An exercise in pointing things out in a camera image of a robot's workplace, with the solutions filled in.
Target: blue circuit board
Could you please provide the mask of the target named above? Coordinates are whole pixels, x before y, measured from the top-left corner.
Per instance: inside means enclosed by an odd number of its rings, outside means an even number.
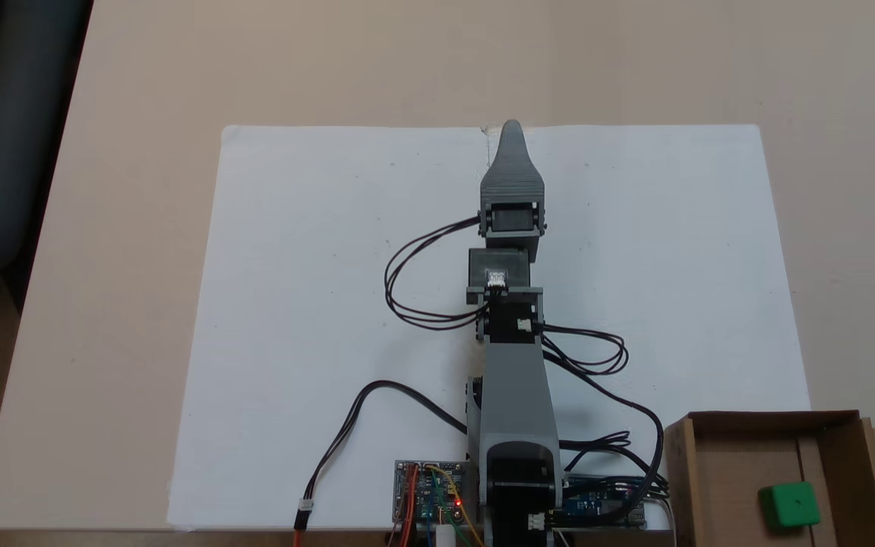
[[[569,475],[563,479],[563,488],[586,484],[595,481],[596,476]],[[617,510],[623,506],[623,501],[629,498],[632,489],[623,485],[618,489],[605,489],[603,492],[586,492],[563,500],[563,510],[567,515],[577,517],[594,517]],[[621,521],[621,526],[645,526],[646,514],[643,513],[643,503],[640,503]]]

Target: circuit board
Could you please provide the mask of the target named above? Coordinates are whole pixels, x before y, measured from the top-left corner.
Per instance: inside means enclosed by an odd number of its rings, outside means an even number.
[[[563,488],[586,484],[595,481],[597,476],[569,475],[563,479]],[[574,495],[572,498],[563,500],[563,510],[567,515],[578,517],[594,517],[617,510],[623,506],[623,501],[629,498],[632,489],[623,485],[617,489],[607,489],[603,492],[586,492],[586,494]],[[621,526],[646,525],[646,514],[643,513],[643,503],[638,504],[621,521]]]
[[[434,465],[451,475],[458,494],[464,498],[465,503],[469,503],[468,508],[472,506],[475,496],[470,495],[466,489],[466,485],[469,484],[468,463],[464,463],[464,461],[398,460],[393,464],[393,512],[391,519],[393,522],[403,520],[404,513],[406,513],[407,479],[410,474],[415,472],[416,467],[414,517],[417,523],[423,525],[428,518],[431,519],[431,525],[452,521],[454,523],[464,522],[462,507],[448,485],[447,477],[444,474],[427,470],[428,465]]]

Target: green wire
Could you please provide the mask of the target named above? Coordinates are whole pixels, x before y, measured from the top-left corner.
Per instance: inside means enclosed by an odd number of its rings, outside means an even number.
[[[444,491],[438,488],[438,472],[431,470],[431,481],[434,481],[434,489],[437,489],[437,497],[440,499],[441,507],[445,505],[444,502]],[[454,519],[448,519],[448,523],[450,523],[451,527],[453,527],[454,532],[458,534],[458,537],[461,538],[462,541],[465,542],[465,545],[468,547],[472,547],[471,541],[468,540],[468,536],[465,536],[465,533],[461,532],[461,529],[454,523]]]

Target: yellow wire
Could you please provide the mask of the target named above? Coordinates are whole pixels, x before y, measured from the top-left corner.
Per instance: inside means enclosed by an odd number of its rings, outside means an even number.
[[[479,536],[479,531],[475,530],[475,525],[472,525],[472,519],[468,518],[468,511],[465,511],[465,501],[464,499],[461,499],[461,495],[458,494],[458,488],[454,485],[454,477],[440,467],[428,465],[427,468],[428,470],[438,471],[438,473],[447,477],[447,487],[451,490],[451,495],[454,495],[455,498],[458,498],[458,501],[461,501],[461,514],[465,516],[465,522],[468,523],[468,527],[472,529],[472,533],[475,534],[475,539],[479,541],[479,545],[485,547],[485,542],[482,541],[482,537]]]

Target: blue wire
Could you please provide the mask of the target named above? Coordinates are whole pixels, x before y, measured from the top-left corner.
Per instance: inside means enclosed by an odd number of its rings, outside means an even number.
[[[434,547],[434,543],[431,543],[431,510],[434,509],[434,489],[438,487],[438,483],[434,481],[434,474],[431,474],[431,494],[428,494],[428,519],[427,525],[424,528],[424,533],[427,534],[428,537],[428,547]]]

